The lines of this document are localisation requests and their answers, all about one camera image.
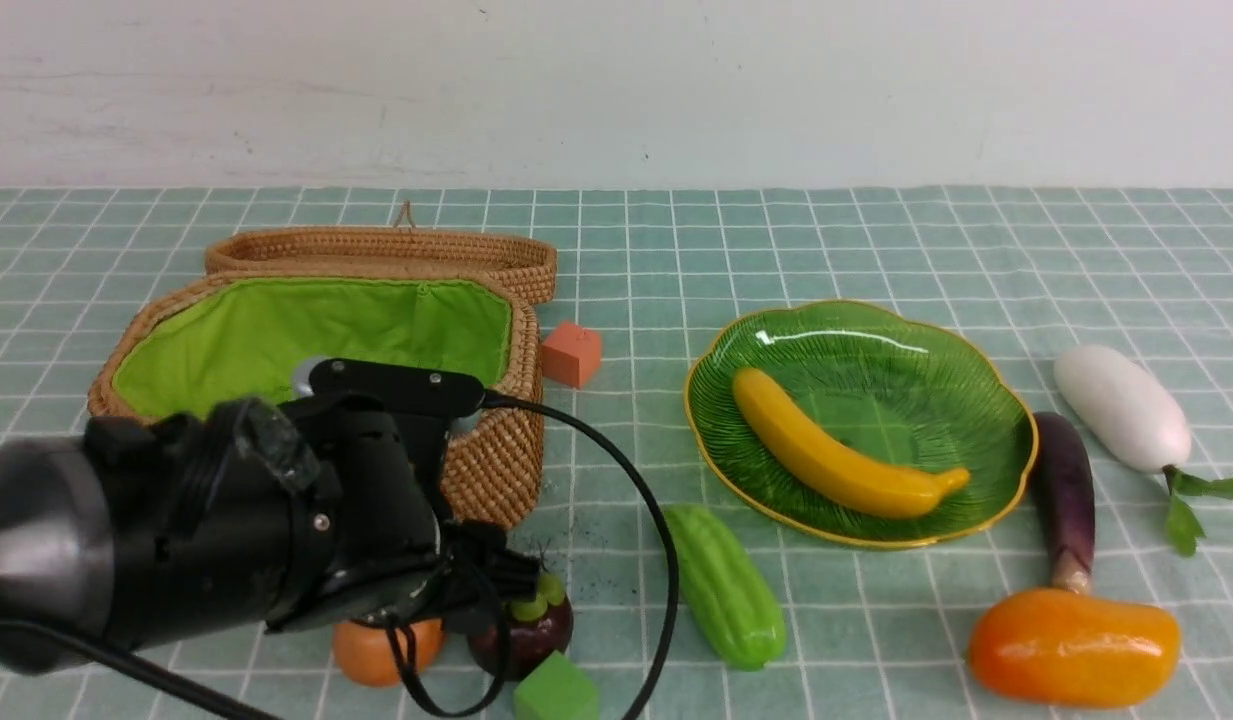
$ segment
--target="black cable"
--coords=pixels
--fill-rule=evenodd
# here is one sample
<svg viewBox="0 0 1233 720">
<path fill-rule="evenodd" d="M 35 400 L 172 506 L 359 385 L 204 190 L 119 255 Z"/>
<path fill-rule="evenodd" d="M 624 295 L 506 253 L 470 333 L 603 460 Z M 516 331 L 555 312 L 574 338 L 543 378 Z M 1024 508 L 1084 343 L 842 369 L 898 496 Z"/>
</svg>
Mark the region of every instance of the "black cable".
<svg viewBox="0 0 1233 720">
<path fill-rule="evenodd" d="M 501 608 L 501 597 L 497 594 L 496 588 L 485 577 L 482 570 L 475 568 L 473 562 L 465 556 L 465 552 L 456 546 L 453 550 L 453 560 L 456 565 L 462 566 L 462 570 L 469 573 L 470 579 L 473 581 L 476 589 L 478 589 L 478 599 L 483 602 L 485 607 L 491 607 L 491 609 Z M 508 671 L 510 671 L 510 621 L 506 619 L 503 612 L 497 612 L 496 616 L 496 673 L 492 674 L 492 684 L 483 693 L 483 700 L 476 702 L 472 706 L 465 708 L 465 710 L 449 711 L 443 710 L 430 697 L 429 692 L 425 689 L 424 683 L 420 683 L 419 673 L 416 673 L 416 634 L 411 631 L 409 626 L 401 624 L 396 615 L 388 615 L 386 620 L 386 639 L 388 640 L 388 652 L 393 655 L 393 666 L 398 671 L 398 678 L 402 679 L 402 684 L 407 688 L 407 693 L 411 694 L 411 700 L 416 702 L 422 710 L 433 715 L 434 718 L 469 718 L 476 713 L 483 711 L 487 706 L 491 706 L 496 698 L 501 695 L 501 689 L 506 687 L 506 678 Z M 402 647 L 398 646 L 398 639 L 395 635 L 402 632 L 407 641 L 407 656 L 402 655 Z"/>
<path fill-rule="evenodd" d="M 173 673 L 170 669 L 165 669 L 165 667 L 153 665 L 153 662 L 144 660 L 139 655 L 112 648 L 107 644 L 86 637 L 86 635 L 75 632 L 75 630 L 36 620 L 7 618 L 0 618 L 0 629 L 35 632 L 68 651 L 86 657 L 86 660 L 99 662 L 116 671 L 116 673 L 128 676 L 128 678 L 137 683 L 144 683 L 170 697 L 181 698 L 181 700 L 195 705 L 199 710 L 228 720 L 281 720 L 276 715 L 269 715 L 268 713 L 256 710 L 254 706 L 245 705 L 245 703 L 233 700 L 232 697 L 224 697 L 224 694 L 212 688 L 195 683 L 185 678 L 185 676 Z"/>
<path fill-rule="evenodd" d="M 583 420 L 572 418 L 572 415 L 563 413 L 563 411 L 556 411 L 547 404 L 539 404 L 539 402 L 512 397 L 492 390 L 488 390 L 483 397 L 483 407 L 486 409 L 515 407 L 517 409 L 545 415 L 546 418 L 552 418 L 572 427 L 576 432 L 584 434 L 584 436 L 597 443 L 598 448 L 603 448 L 608 455 L 612 455 L 612 460 L 615 460 L 616 465 L 620 465 L 621 470 L 625 470 L 630 482 L 637 488 L 639 494 L 642 496 L 642 501 L 647 503 L 647 512 L 652 515 L 652 523 L 656 524 L 656 530 L 660 533 L 661 542 L 665 546 L 665 561 L 668 565 L 668 597 L 666 597 L 665 602 L 665 623 L 661 625 L 661 639 L 656 644 L 656 652 L 652 655 L 652 665 L 647 669 L 647 678 L 642 681 L 642 688 L 639 689 L 634 697 L 634 703 L 631 703 L 624 715 L 624 720 L 635 720 L 642 714 L 642 708 L 651 700 L 652 692 L 656 690 L 656 683 L 661 679 L 661 671 L 665 669 L 665 661 L 670 655 L 670 642 L 674 639 L 674 619 L 677 610 L 679 610 L 679 555 L 674 550 L 674 539 L 670 534 L 670 525 L 665 520 L 661 505 L 656 502 L 656 497 L 652 496 L 652 488 L 647 487 L 647 481 L 642 478 L 642 475 L 634 467 L 634 464 L 625 457 L 620 448 L 616 448 L 615 443 L 603 436 L 597 429 L 584 424 Z"/>
</svg>

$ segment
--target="orange mango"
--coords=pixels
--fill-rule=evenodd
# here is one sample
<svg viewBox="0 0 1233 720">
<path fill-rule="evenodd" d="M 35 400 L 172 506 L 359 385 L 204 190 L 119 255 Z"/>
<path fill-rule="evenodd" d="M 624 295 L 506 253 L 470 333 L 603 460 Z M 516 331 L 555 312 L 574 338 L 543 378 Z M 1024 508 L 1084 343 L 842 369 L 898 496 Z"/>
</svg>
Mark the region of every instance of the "orange mango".
<svg viewBox="0 0 1233 720">
<path fill-rule="evenodd" d="M 1034 588 L 981 616 L 967 662 L 1000 697 L 1113 710 L 1163 689 L 1179 656 L 1180 626 L 1160 607 Z"/>
</svg>

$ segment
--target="basket lid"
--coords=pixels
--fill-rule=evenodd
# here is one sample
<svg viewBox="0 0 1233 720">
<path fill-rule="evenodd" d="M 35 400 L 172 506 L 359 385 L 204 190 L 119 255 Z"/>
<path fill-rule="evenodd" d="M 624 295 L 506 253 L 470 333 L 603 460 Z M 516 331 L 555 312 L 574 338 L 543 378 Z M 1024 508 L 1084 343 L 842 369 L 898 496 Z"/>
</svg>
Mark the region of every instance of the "basket lid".
<svg viewBox="0 0 1233 720">
<path fill-rule="evenodd" d="M 399 227 L 407 219 L 404 227 Z M 393 227 L 297 224 L 236 233 L 203 254 L 208 275 L 226 270 L 292 270 L 398 266 L 412 272 L 482 272 L 529 305 L 552 300 L 559 252 L 514 234 L 419 228 L 404 202 Z"/>
</svg>

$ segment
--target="mangosteen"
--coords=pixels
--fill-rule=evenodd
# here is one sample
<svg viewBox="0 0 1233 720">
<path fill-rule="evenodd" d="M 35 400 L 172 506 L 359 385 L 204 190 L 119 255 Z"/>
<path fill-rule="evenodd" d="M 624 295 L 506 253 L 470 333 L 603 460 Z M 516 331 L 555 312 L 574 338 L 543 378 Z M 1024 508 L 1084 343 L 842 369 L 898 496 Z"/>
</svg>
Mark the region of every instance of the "mangosteen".
<svg viewBox="0 0 1233 720">
<path fill-rule="evenodd" d="M 523 681 L 549 653 L 565 652 L 571 644 L 571 600 L 567 600 L 567 591 L 556 575 L 541 573 L 538 595 L 533 600 L 508 602 L 503 612 L 510 626 L 507 681 Z M 473 662 L 488 674 L 496 674 L 496 625 L 487 632 L 469 637 L 469 652 L 473 656 Z"/>
</svg>

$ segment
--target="yellow banana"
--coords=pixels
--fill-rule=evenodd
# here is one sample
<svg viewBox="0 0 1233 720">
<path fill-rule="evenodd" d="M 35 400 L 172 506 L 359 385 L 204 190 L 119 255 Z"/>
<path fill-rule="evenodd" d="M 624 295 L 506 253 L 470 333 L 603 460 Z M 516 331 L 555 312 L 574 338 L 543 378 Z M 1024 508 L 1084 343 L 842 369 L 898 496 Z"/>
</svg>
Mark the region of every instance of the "yellow banana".
<svg viewBox="0 0 1233 720">
<path fill-rule="evenodd" d="M 771 375 L 740 369 L 731 381 L 740 414 L 768 452 L 829 501 L 875 518 L 919 518 L 967 487 L 967 468 L 927 473 L 859 454 L 808 418 Z"/>
</svg>

